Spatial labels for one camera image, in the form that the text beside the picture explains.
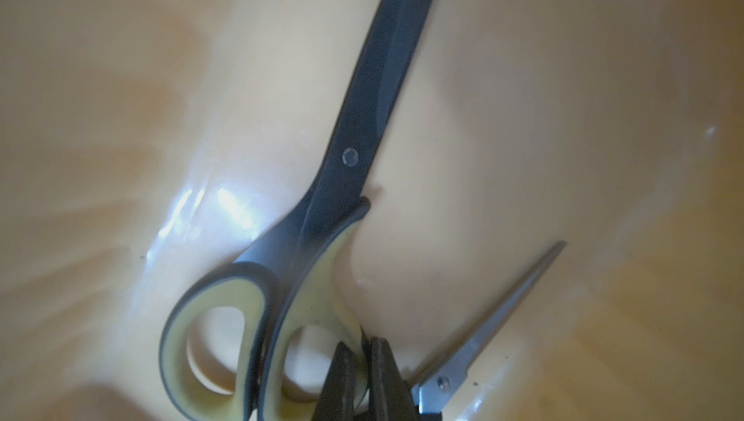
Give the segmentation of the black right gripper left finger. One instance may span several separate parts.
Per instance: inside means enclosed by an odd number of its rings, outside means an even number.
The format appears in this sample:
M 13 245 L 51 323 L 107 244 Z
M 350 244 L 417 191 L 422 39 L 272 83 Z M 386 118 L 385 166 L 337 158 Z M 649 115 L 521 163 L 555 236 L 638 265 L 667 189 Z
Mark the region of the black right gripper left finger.
M 357 363 L 355 354 L 339 343 L 333 353 L 313 421 L 351 421 L 355 414 Z

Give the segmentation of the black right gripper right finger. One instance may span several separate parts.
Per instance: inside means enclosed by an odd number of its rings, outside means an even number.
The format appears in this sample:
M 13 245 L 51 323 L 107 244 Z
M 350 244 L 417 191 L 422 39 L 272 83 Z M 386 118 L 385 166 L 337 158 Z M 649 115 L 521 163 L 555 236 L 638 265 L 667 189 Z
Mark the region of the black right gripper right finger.
M 389 342 L 373 338 L 370 347 L 368 418 L 377 421 L 419 419 L 411 390 L 403 380 Z

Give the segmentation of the small grey scissors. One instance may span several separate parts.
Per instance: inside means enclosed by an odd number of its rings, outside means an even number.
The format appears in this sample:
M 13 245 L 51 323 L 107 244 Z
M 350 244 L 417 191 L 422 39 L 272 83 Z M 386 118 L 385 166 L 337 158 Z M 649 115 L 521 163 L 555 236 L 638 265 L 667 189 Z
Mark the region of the small grey scissors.
M 468 378 L 468 370 L 494 336 L 506 324 L 540 278 L 554 264 L 568 243 L 564 240 L 550 247 L 493 304 L 483 316 L 466 329 L 416 377 L 412 388 L 420 420 L 440 420 L 446 405 Z

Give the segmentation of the yellow grip black scissors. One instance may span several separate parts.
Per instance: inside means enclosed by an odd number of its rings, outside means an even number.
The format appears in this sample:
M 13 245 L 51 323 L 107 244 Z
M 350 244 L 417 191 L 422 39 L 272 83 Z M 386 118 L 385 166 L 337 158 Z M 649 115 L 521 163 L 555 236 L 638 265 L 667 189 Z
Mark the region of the yellow grip black scissors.
M 334 289 L 333 264 L 370 202 L 362 191 L 433 0 L 381 0 L 319 171 L 298 205 L 234 261 L 192 285 L 165 324 L 159 367 L 174 406 L 191 420 L 308 420 L 316 406 L 283 390 L 296 331 L 327 330 L 339 342 L 333 374 L 341 405 L 368 390 L 369 341 Z M 208 389 L 188 360 L 188 337 L 206 312 L 240 312 L 234 392 Z

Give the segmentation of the yellow storage box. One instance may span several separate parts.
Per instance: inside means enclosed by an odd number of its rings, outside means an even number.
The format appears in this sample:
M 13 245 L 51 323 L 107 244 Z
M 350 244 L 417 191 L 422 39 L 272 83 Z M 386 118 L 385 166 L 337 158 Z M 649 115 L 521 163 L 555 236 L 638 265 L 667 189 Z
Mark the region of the yellow storage box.
M 1 416 L 176 420 L 179 297 L 314 178 L 380 0 L 1 0 Z M 449 420 L 743 416 L 743 0 L 435 0 L 335 263 Z

